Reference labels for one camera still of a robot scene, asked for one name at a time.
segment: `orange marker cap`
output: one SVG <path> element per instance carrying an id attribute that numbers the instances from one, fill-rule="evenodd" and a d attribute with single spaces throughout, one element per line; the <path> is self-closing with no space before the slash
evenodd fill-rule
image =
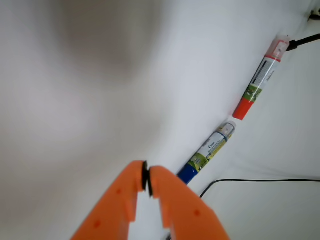
<path id="1" fill-rule="evenodd" d="M 254 103 L 254 101 L 249 101 L 244 97 L 241 98 L 241 101 L 239 102 L 232 116 L 235 119 L 239 119 L 242 121 Z"/>

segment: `black wire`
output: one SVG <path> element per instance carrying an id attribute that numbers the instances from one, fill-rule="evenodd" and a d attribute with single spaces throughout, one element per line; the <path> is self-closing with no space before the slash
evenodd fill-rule
<path id="1" fill-rule="evenodd" d="M 304 39 L 297 40 L 297 41 L 292 40 L 289 42 L 289 47 L 287 48 L 286 52 L 295 50 L 301 45 L 308 44 L 317 40 L 320 40 L 320 33 L 313 36 L 306 37 Z"/>
<path id="2" fill-rule="evenodd" d="M 200 198 L 216 183 L 220 182 L 254 182 L 254 183 L 272 183 L 272 182 L 316 182 L 320 183 L 320 179 L 275 179 L 275 180 L 254 180 L 254 179 L 220 179 L 211 182 L 206 189 L 201 193 Z"/>

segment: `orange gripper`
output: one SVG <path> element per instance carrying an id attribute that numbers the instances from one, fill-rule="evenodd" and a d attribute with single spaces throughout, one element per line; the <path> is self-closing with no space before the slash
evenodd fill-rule
<path id="1" fill-rule="evenodd" d="M 136 220 L 138 192 L 143 184 L 143 161 L 133 161 L 116 178 L 84 220 L 72 240 L 127 240 Z"/>
<path id="2" fill-rule="evenodd" d="M 149 185 L 159 198 L 162 223 L 172 240 L 228 240 L 216 214 L 177 176 L 161 166 L 129 164 L 109 187 L 72 240 L 127 240 L 136 218 L 138 192 Z"/>

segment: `orange marker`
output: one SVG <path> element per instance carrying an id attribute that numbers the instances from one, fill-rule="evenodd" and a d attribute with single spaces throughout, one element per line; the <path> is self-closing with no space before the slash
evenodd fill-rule
<path id="1" fill-rule="evenodd" d="M 240 103 L 233 113 L 233 117 L 235 119 L 243 120 L 245 118 L 246 114 L 255 103 L 281 62 L 281 58 L 289 47 L 289 41 L 290 40 L 287 36 L 280 36 L 272 42 L 249 86 L 245 90 Z"/>

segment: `green label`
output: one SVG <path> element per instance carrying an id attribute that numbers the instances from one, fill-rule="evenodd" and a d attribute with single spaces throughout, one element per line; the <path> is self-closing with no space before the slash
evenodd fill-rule
<path id="1" fill-rule="evenodd" d="M 258 88 L 252 84 L 250 84 L 244 92 L 243 97 L 250 102 L 255 102 L 262 92 L 261 88 Z"/>
<path id="2" fill-rule="evenodd" d="M 203 155 L 201 155 L 200 153 L 196 153 L 188 161 L 188 164 L 191 165 L 197 172 L 200 172 L 208 162 L 208 159 L 206 159 Z"/>
<path id="3" fill-rule="evenodd" d="M 214 158 L 214 156 L 217 154 L 217 152 L 219 152 L 219 150 L 226 144 L 226 140 L 222 140 L 219 145 L 208 155 L 206 156 L 206 159 L 208 159 L 208 161 L 210 161 L 211 159 Z"/>

